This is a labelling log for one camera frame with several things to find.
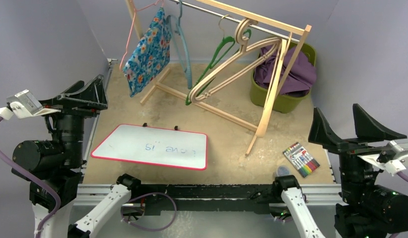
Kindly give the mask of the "purple garment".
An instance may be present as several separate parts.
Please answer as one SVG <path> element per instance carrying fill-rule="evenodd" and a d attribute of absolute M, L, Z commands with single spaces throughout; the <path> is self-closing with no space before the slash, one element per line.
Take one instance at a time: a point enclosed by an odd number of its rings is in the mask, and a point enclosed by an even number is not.
<path fill-rule="evenodd" d="M 276 54 L 273 54 L 256 67 L 254 81 L 257 85 L 268 88 L 275 60 Z M 300 52 L 285 79 L 280 94 L 291 97 L 303 97 L 309 93 L 316 80 L 316 68 L 309 62 L 306 55 Z"/>

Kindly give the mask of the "teal plastic hanger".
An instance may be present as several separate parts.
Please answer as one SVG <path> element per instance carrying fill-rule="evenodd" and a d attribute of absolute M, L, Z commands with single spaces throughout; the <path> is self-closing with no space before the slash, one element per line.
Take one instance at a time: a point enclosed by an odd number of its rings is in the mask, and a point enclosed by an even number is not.
<path fill-rule="evenodd" d="M 174 16 L 172 14 L 168 15 L 166 20 L 168 22 L 169 30 L 171 31 L 172 39 L 174 40 L 174 47 L 175 51 L 178 55 L 179 63 L 182 67 L 185 79 L 187 81 L 187 88 L 191 89 L 192 84 L 192 69 L 191 69 L 191 61 L 190 61 L 190 54 L 188 50 L 188 45 L 186 42 L 186 38 L 181 26 L 181 18 L 183 16 L 183 2 L 179 0 L 177 2 L 179 6 L 179 15 Z M 179 50 L 178 44 L 176 43 L 175 37 L 178 36 L 181 40 L 183 51 Z"/>

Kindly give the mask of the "beige plastic hanger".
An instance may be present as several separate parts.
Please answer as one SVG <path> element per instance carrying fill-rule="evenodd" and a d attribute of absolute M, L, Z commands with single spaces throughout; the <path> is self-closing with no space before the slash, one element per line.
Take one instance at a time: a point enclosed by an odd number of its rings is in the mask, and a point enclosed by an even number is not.
<path fill-rule="evenodd" d="M 287 40 L 281 41 L 281 45 L 279 46 L 279 49 L 277 51 L 276 60 L 273 66 L 271 81 L 268 87 L 268 92 L 266 95 L 266 101 L 264 104 L 262 117 L 257 127 L 257 130 L 255 132 L 255 137 L 257 138 L 262 138 L 266 134 L 267 127 L 269 125 L 269 121 L 270 121 L 270 117 L 272 113 L 272 108 L 273 108 L 274 101 L 276 98 L 276 91 L 277 91 L 279 80 L 280 80 L 284 55 L 287 53 L 287 49 L 290 45 L 292 35 L 293 34 L 290 33 Z"/>

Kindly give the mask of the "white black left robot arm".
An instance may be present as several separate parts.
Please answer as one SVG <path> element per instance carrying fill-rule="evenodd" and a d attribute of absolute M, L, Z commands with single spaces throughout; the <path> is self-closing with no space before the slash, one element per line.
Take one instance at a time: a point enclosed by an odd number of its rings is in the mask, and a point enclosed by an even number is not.
<path fill-rule="evenodd" d="M 19 119 L 43 117 L 52 137 L 20 142 L 12 155 L 18 165 L 12 173 L 30 182 L 35 237 L 93 238 L 125 202 L 140 200 L 140 180 L 123 174 L 91 212 L 76 223 L 69 223 L 82 177 L 80 168 L 85 163 L 84 121 L 108 108 L 103 75 L 89 82 L 78 81 L 46 100 L 37 100 L 29 90 L 23 90 L 7 99 L 7 107 Z"/>

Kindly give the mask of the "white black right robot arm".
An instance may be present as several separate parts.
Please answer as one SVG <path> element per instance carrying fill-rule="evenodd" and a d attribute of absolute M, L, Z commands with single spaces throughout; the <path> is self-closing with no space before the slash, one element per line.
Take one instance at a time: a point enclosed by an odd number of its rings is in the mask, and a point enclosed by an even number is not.
<path fill-rule="evenodd" d="M 310 143 L 338 155 L 340 197 L 334 228 L 339 238 L 394 238 L 408 232 L 408 195 L 376 183 L 388 172 L 408 182 L 408 137 L 393 131 L 353 104 L 356 136 L 340 138 L 319 108 L 313 110 Z"/>

